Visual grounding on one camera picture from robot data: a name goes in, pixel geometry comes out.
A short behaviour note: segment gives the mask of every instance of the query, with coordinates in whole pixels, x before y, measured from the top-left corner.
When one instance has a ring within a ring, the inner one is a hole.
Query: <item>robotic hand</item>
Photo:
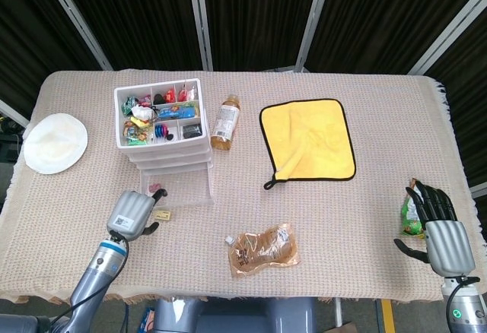
[[[88,333],[105,293],[127,262],[129,241],[152,234],[159,227],[159,223],[145,225],[155,203],[163,196],[167,196],[164,189],[152,197],[134,191],[122,193],[108,219],[110,237],[100,243],[78,282],[71,307],[54,319],[0,314],[0,333]],[[65,315],[70,312],[72,317],[68,319]]]
[[[440,189],[416,181],[419,195],[406,188],[414,201],[425,231],[427,252],[410,249],[401,239],[396,246],[409,257],[431,264],[444,278],[441,292],[447,301],[446,318],[452,333],[487,332],[487,308],[482,295],[473,286],[478,277],[468,277],[475,269],[465,227],[457,220],[450,198]]]

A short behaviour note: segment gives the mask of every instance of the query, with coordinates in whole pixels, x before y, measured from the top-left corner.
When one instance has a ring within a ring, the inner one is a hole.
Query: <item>juice bottle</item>
[[[221,105],[216,118],[216,124],[212,134],[213,148],[222,149],[223,151],[230,150],[239,114],[240,100],[238,96],[228,96],[227,100]]]

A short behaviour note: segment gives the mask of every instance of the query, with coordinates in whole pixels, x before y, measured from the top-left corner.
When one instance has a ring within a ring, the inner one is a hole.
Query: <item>yellow towel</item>
[[[292,101],[267,106],[260,127],[277,182],[348,180],[355,175],[355,157],[345,113],[333,99]]]

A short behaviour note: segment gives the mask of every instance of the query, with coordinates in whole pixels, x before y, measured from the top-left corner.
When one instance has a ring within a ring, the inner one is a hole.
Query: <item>plate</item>
[[[52,114],[37,124],[24,142],[25,163],[45,175],[75,164],[88,145],[83,123],[69,114]]]

